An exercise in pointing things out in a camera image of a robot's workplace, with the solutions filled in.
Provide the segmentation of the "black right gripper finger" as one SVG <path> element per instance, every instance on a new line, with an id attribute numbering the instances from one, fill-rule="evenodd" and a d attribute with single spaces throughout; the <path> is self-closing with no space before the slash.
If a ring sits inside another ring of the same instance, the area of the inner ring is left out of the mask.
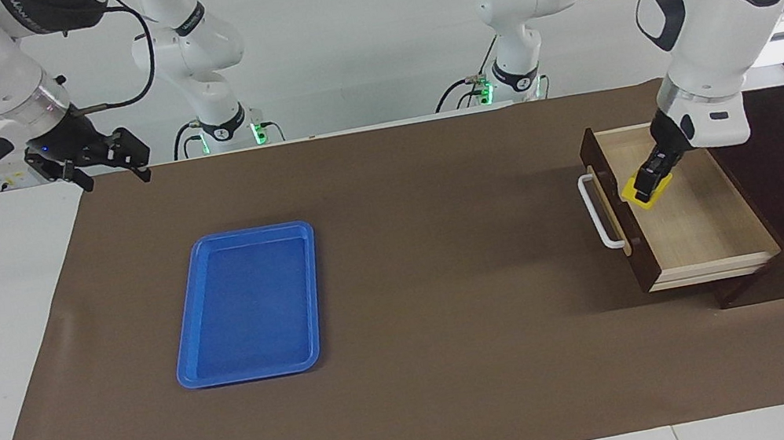
<path id="1" fill-rule="evenodd" d="M 65 173 L 66 182 L 72 183 L 73 185 L 77 185 L 86 194 L 92 193 L 92 191 L 94 190 L 93 177 L 86 175 L 86 173 L 82 171 L 80 167 L 77 167 L 76 165 L 65 167 L 64 173 Z"/>
<path id="2" fill-rule="evenodd" d="M 148 184 L 152 179 L 148 166 L 150 148 L 125 127 L 113 131 L 112 145 L 117 166 L 130 170 L 138 179 Z"/>

